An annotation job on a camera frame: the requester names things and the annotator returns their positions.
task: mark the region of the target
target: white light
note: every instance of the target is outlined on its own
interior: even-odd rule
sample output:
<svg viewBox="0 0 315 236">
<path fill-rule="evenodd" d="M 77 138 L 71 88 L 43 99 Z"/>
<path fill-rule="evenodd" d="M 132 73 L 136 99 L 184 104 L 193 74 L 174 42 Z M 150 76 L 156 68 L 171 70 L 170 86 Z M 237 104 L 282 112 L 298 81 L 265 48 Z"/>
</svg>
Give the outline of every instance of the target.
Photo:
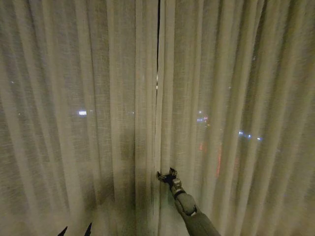
<svg viewBox="0 0 315 236">
<path fill-rule="evenodd" d="M 79 111 L 79 115 L 80 116 L 86 116 L 87 115 L 87 111 Z"/>
</svg>

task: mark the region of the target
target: curtain fold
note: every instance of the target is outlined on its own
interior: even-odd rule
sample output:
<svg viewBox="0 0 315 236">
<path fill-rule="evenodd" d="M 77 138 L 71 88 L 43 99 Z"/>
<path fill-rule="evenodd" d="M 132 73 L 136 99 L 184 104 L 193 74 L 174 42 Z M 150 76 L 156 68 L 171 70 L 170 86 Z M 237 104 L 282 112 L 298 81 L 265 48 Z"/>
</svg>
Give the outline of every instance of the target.
<svg viewBox="0 0 315 236">
<path fill-rule="evenodd" d="M 0 234 L 153 234 L 158 3 L 0 5 Z"/>
<path fill-rule="evenodd" d="M 314 7 L 161 1 L 157 160 L 222 235 L 315 233 Z M 160 194 L 160 234 L 186 234 Z"/>
</svg>

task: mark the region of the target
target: white curtain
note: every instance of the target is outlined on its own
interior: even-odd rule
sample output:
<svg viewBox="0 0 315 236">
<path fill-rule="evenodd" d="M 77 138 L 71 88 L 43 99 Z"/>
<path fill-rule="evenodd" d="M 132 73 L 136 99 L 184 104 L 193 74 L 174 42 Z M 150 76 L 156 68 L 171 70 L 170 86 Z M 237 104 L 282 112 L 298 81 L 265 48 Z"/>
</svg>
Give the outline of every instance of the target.
<svg viewBox="0 0 315 236">
<path fill-rule="evenodd" d="M 149 234 L 158 2 L 2 0 L 0 20 L 0 235 Z"/>
<path fill-rule="evenodd" d="M 0 0 L 0 235 L 188 235 L 169 167 L 223 236 L 315 235 L 314 12 Z"/>
<path fill-rule="evenodd" d="M 315 1 L 161 1 L 156 159 L 225 236 L 315 235 Z M 161 186 L 160 235 L 184 235 Z"/>
</svg>

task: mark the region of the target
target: city light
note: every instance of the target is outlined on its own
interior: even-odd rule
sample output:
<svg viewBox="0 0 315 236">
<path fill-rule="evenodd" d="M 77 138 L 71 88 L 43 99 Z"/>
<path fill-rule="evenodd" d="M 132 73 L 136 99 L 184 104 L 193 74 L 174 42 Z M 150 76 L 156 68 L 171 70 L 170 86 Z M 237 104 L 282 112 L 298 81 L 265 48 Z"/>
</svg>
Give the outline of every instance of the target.
<svg viewBox="0 0 315 236">
<path fill-rule="evenodd" d="M 244 136 L 244 137 L 246 137 L 246 138 L 249 138 L 249 139 L 252 138 L 252 135 L 251 135 L 251 134 L 246 134 L 246 133 L 244 133 L 244 131 L 242 131 L 242 130 L 238 131 L 238 134 L 241 135 L 241 136 Z M 262 138 L 261 138 L 261 137 L 258 137 L 257 140 L 258 140 L 258 141 L 262 141 Z"/>
<path fill-rule="evenodd" d="M 87 111 L 79 111 L 79 115 L 80 116 L 86 116 L 87 115 Z"/>
</svg>

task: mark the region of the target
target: gray robotic arm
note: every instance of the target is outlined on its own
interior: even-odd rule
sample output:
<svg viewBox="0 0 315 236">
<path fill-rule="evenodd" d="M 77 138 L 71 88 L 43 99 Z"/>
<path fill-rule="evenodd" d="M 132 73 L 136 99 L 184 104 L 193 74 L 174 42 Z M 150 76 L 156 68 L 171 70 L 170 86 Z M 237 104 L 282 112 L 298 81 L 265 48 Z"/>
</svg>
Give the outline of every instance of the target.
<svg viewBox="0 0 315 236">
<path fill-rule="evenodd" d="M 157 173 L 160 181 L 168 183 L 175 199 L 177 211 L 183 218 L 190 236 L 220 236 L 209 218 L 201 212 L 192 195 L 182 188 L 182 182 L 176 177 L 177 171 L 170 168 L 168 175 Z"/>
</svg>

